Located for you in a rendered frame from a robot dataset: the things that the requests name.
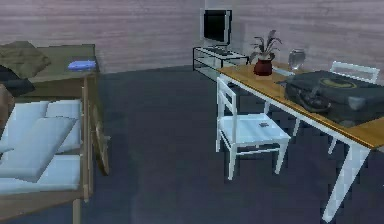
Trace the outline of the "black television set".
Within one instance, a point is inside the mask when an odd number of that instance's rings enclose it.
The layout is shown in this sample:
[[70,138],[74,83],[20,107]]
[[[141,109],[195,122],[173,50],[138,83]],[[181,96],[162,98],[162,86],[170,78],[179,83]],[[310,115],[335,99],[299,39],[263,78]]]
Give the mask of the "black television set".
[[203,38],[224,46],[229,45],[231,21],[231,10],[205,10],[202,15]]

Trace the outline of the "glass television stand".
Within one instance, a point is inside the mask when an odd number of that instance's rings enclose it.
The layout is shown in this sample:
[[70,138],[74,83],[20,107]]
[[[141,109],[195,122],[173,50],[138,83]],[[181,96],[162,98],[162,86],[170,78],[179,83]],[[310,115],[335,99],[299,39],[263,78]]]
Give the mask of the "glass television stand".
[[192,69],[215,81],[220,75],[219,69],[247,64],[249,57],[216,47],[194,47],[192,50]]

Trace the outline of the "wooden table with white legs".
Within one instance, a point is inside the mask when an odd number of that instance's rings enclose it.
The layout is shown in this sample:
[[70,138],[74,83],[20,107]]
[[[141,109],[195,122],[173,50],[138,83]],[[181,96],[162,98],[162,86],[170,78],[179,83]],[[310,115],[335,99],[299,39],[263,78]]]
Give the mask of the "wooden table with white legs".
[[267,104],[284,110],[302,122],[335,137],[349,146],[348,153],[322,215],[325,222],[331,222],[370,152],[379,150],[384,153],[384,117],[351,128],[340,126],[287,100],[284,97],[283,87],[277,84],[278,81],[285,80],[286,76],[278,73],[272,73],[270,76],[257,76],[253,73],[253,69],[253,65],[240,65],[219,68],[218,72],[221,78],[251,92],[265,100]]

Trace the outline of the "house plant in red pot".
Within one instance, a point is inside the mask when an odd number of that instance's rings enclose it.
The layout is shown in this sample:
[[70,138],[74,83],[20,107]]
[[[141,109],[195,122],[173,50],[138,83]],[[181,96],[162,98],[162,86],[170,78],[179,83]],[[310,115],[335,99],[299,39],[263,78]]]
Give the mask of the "house plant in red pot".
[[272,61],[275,58],[276,43],[281,44],[280,38],[275,36],[276,31],[271,30],[266,39],[261,36],[255,36],[253,44],[254,51],[250,54],[248,63],[251,64],[254,59],[257,60],[253,68],[253,73],[257,76],[269,76],[272,74]]

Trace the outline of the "clear glass vase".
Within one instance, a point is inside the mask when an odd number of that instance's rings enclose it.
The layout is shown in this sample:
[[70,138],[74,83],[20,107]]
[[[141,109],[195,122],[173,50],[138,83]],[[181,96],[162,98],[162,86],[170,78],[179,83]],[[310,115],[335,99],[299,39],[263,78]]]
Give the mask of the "clear glass vase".
[[304,63],[306,58],[305,51],[303,49],[293,49],[288,58],[289,67],[292,70],[297,70]]

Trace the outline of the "blue box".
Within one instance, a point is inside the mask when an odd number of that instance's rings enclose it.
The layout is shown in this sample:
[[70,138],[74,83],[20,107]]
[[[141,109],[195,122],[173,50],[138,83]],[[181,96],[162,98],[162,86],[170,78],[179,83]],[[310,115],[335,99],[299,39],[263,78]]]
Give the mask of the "blue box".
[[96,62],[91,60],[86,61],[73,61],[68,65],[69,70],[80,71],[80,70],[89,70],[96,67]]

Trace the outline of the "olive green side table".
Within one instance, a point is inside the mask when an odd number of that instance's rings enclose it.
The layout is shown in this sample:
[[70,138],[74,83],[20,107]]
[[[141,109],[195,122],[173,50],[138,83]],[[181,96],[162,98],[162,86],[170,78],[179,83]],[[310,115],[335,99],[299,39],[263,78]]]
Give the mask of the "olive green side table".
[[76,98],[85,86],[91,99],[98,97],[99,66],[92,69],[71,71],[74,61],[97,61],[94,44],[39,47],[51,64],[40,71],[30,82],[35,90],[26,97]]

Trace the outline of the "wooden sofa with pale cushions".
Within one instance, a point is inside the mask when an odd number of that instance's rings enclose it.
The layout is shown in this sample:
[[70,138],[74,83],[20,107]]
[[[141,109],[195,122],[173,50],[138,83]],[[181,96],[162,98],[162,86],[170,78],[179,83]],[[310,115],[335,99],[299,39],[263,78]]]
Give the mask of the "wooden sofa with pale cushions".
[[109,174],[97,77],[59,88],[20,99],[0,135],[0,222],[70,203],[72,224],[81,224],[93,168]]

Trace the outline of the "pale blue cushion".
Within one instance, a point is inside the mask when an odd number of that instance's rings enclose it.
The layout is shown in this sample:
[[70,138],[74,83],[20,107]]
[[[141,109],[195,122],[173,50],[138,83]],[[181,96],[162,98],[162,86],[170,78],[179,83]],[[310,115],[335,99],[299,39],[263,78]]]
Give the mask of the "pale blue cushion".
[[38,119],[0,163],[0,178],[37,182],[75,123],[67,117]]

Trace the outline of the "olive green cloth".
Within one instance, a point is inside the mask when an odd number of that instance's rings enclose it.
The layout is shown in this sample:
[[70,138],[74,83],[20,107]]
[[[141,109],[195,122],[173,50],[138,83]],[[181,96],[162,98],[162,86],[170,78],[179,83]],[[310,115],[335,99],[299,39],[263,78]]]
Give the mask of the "olive green cloth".
[[0,45],[0,65],[20,78],[35,77],[50,64],[50,59],[28,41]]

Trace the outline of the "black cushion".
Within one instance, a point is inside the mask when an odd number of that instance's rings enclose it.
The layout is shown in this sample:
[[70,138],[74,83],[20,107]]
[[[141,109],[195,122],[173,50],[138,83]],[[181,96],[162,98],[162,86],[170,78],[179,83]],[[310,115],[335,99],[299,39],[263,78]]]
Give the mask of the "black cushion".
[[3,84],[13,97],[18,97],[35,90],[27,78],[18,77],[11,69],[0,65],[0,84]]

